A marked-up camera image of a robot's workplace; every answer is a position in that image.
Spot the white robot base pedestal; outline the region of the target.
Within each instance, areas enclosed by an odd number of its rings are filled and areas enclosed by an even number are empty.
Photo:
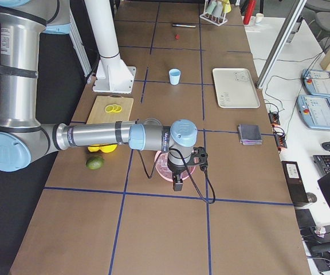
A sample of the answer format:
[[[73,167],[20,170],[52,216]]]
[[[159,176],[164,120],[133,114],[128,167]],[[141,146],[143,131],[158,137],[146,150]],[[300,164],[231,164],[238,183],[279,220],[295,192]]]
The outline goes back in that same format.
[[[130,94],[136,74],[120,57],[109,1],[85,0],[92,31],[99,52],[95,92]]]

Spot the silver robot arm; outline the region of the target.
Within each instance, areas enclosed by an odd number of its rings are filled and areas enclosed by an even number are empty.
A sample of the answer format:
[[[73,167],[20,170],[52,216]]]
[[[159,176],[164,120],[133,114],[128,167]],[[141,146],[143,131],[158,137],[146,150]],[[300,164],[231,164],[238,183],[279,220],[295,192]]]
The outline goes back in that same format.
[[[133,150],[167,153],[173,189],[182,189],[181,174],[195,158],[197,128],[192,121],[66,125],[36,119],[40,34],[70,32],[69,1],[0,1],[0,24],[0,171],[23,169],[70,147],[126,144]]]

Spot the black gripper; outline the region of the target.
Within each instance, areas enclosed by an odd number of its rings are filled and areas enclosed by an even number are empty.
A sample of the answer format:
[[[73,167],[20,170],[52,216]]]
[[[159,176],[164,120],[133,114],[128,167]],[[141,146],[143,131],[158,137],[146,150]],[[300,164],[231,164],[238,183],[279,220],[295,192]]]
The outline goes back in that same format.
[[[167,157],[167,167],[172,172],[173,176],[173,190],[182,191],[183,188],[183,172],[186,170],[184,162],[181,158],[174,156]]]

